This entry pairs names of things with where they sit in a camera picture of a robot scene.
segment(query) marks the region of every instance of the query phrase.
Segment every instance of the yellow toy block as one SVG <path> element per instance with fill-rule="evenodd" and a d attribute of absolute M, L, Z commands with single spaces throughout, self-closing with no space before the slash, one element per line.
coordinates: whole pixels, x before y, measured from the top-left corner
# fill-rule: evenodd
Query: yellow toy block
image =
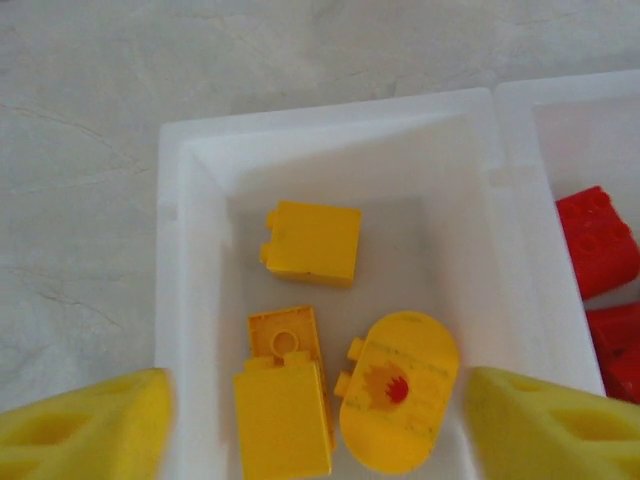
<path fill-rule="evenodd" d="M 640 408 L 494 368 L 465 411 L 488 480 L 640 478 Z"/>
<path fill-rule="evenodd" d="M 271 243 L 262 246 L 260 261 L 287 280 L 350 287 L 360 218 L 355 208 L 282 201 L 267 217 Z"/>
<path fill-rule="evenodd" d="M 2 480 L 151 480 L 173 416 L 164 370 L 144 370 L 0 415 Z"/>
<path fill-rule="evenodd" d="M 382 318 L 367 338 L 354 339 L 334 390 L 344 397 L 340 429 L 366 467 L 403 474 L 420 466 L 435 445 L 458 372 L 449 332 L 428 315 L 398 312 Z"/>
<path fill-rule="evenodd" d="M 318 363 L 309 352 L 255 357 L 234 377 L 245 480 L 331 473 L 331 439 Z"/>
<path fill-rule="evenodd" d="M 249 317 L 248 323 L 249 343 L 253 357 L 269 358 L 271 356 L 275 365 L 282 365 L 287 353 L 307 351 L 311 359 L 317 362 L 326 409 L 327 429 L 331 444 L 335 448 L 333 416 L 313 307 L 307 305 L 257 313 Z"/>

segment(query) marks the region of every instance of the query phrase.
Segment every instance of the yellow sponge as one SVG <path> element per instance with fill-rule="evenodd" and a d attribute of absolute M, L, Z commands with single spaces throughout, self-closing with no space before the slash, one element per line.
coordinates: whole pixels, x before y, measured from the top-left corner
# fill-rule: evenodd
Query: yellow sponge
<path fill-rule="evenodd" d="M 488 480 L 640 478 L 640 408 L 476 368 L 465 398 Z"/>
<path fill-rule="evenodd" d="M 156 478 L 172 416 L 161 369 L 8 411 L 0 415 L 0 479 Z"/>

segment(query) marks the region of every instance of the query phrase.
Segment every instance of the white container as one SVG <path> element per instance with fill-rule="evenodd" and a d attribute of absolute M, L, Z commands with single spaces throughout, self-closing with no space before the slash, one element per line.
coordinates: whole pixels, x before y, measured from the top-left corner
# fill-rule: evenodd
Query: white container
<path fill-rule="evenodd" d="M 560 199 L 602 185 L 640 242 L 640 70 L 507 83 L 495 98 L 514 169 L 549 178 L 548 187 L 532 186 L 529 198 L 545 202 L 549 188 Z M 571 291 L 575 280 L 560 224 L 547 210 L 531 215 L 524 228 L 534 275 L 547 272 L 553 279 L 538 286 L 537 299 L 539 318 L 552 332 L 584 310 Z M 638 300 L 640 279 L 590 300 L 587 308 Z"/>
<path fill-rule="evenodd" d="M 362 209 L 352 289 L 282 282 L 259 263 L 280 199 Z M 480 478 L 460 409 L 469 367 L 602 392 L 554 212 L 540 164 L 506 160 L 484 89 L 165 126 L 156 364 L 179 400 L 165 478 L 242 478 L 232 377 L 249 354 L 246 317 L 301 304 L 316 309 L 330 386 L 383 315 L 445 324 L 460 379 L 433 455 L 406 478 Z M 366 476 L 340 440 L 333 462 L 331 478 Z"/>

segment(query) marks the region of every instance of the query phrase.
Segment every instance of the red toy block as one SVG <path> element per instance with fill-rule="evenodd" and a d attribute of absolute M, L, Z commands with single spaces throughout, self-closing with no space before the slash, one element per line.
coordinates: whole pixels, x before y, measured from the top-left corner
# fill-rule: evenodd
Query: red toy block
<path fill-rule="evenodd" d="M 638 245 L 602 187 L 558 200 L 556 206 L 584 300 L 638 276 Z"/>
<path fill-rule="evenodd" d="M 640 404 L 640 342 L 609 365 L 607 372 L 609 386 L 605 382 L 605 387 L 608 396 Z"/>
<path fill-rule="evenodd" d="M 601 368 L 640 342 L 640 302 L 588 311 L 587 321 Z"/>

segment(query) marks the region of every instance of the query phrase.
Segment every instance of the marble surface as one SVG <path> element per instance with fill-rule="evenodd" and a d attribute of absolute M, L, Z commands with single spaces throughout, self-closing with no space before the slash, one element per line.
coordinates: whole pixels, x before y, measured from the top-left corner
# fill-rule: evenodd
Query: marble surface
<path fill-rule="evenodd" d="M 640 68 L 638 25 L 639 0 L 0 0 L 0 410 L 152 365 L 162 123 Z"/>

